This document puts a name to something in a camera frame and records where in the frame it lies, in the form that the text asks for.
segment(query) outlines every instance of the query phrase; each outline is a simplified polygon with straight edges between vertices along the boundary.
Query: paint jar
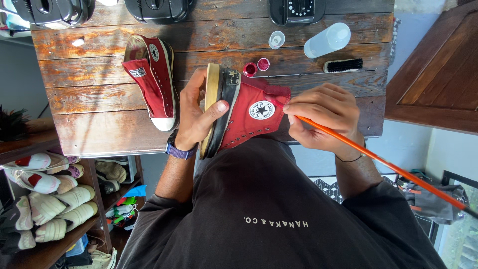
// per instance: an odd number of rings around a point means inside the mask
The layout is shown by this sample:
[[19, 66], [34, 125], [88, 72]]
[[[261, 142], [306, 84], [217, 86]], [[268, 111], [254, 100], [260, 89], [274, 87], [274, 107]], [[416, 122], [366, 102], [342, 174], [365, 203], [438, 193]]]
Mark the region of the paint jar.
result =
[[271, 63], [269, 62], [267, 58], [261, 58], [259, 59], [259, 61], [257, 61], [257, 68], [260, 71], [266, 71], [267, 69], [269, 69], [270, 65]]
[[350, 29], [345, 23], [337, 22], [307, 40], [304, 45], [305, 56], [317, 58], [347, 46]]
[[281, 31], [275, 31], [271, 34], [269, 38], [269, 47], [271, 49], [280, 48], [285, 42], [285, 35]]
[[249, 78], [255, 76], [257, 74], [257, 65], [253, 62], [246, 63], [246, 65], [244, 66], [243, 73], [246, 77]]

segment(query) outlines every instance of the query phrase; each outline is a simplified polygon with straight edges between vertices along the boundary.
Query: black appliance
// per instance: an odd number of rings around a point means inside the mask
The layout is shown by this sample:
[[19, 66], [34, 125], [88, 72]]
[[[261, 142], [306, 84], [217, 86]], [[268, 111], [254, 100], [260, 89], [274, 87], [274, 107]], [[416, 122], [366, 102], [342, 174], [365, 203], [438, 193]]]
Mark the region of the black appliance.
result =
[[11, 2], [24, 21], [40, 27], [54, 22], [66, 27], [77, 27], [89, 20], [95, 10], [95, 0], [11, 0]]
[[277, 26], [306, 26], [319, 22], [326, 0], [269, 0], [269, 16]]
[[125, 4], [141, 23], [172, 24], [186, 18], [193, 0], [125, 0]]

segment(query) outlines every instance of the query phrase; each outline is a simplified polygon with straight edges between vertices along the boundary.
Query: black bristles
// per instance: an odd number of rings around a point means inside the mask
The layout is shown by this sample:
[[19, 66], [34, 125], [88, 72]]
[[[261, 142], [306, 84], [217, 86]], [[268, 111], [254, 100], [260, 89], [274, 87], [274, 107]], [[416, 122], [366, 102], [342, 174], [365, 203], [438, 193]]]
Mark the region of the black bristles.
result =
[[327, 70], [329, 73], [345, 72], [348, 70], [362, 69], [363, 60], [351, 59], [346, 61], [330, 62], [327, 64]]

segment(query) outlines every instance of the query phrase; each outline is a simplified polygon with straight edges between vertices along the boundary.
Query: black string bracelet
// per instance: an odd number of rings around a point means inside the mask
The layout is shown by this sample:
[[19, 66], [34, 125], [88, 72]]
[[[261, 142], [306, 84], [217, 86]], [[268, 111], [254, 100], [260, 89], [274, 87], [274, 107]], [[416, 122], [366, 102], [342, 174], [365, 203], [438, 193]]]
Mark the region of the black string bracelet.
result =
[[[365, 143], [365, 139], [363, 140], [363, 147], [364, 147], [364, 148], [367, 148], [367, 143]], [[356, 160], [362, 158], [363, 156], [367, 156], [367, 155], [365, 155], [365, 154], [363, 154], [363, 153], [360, 153], [360, 157], [356, 158], [355, 160], [353, 160], [353, 161], [344, 161], [344, 160], [340, 159], [337, 155], [335, 155], [335, 157], [337, 157], [337, 159], [339, 159], [339, 160], [340, 160], [341, 162], [343, 162], [343, 163], [355, 162]]]

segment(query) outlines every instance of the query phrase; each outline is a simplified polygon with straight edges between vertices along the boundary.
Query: hand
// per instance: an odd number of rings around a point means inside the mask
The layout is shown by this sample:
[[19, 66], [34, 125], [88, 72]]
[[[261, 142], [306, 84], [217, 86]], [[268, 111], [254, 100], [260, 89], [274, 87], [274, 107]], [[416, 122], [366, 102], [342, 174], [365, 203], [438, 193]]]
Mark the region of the hand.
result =
[[196, 143], [206, 138], [212, 123], [229, 109], [229, 104], [220, 100], [207, 111], [199, 108], [199, 102], [204, 98], [201, 91], [206, 80], [207, 69], [198, 68], [192, 75], [186, 87], [181, 91], [181, 121], [174, 145], [182, 151], [191, 150]]
[[354, 96], [339, 86], [324, 83], [292, 98], [283, 109], [289, 116], [289, 135], [307, 148], [330, 151], [343, 161], [360, 157], [360, 152], [324, 132], [307, 130], [295, 115], [329, 127], [359, 145], [364, 144], [363, 135], [357, 130], [360, 109]]

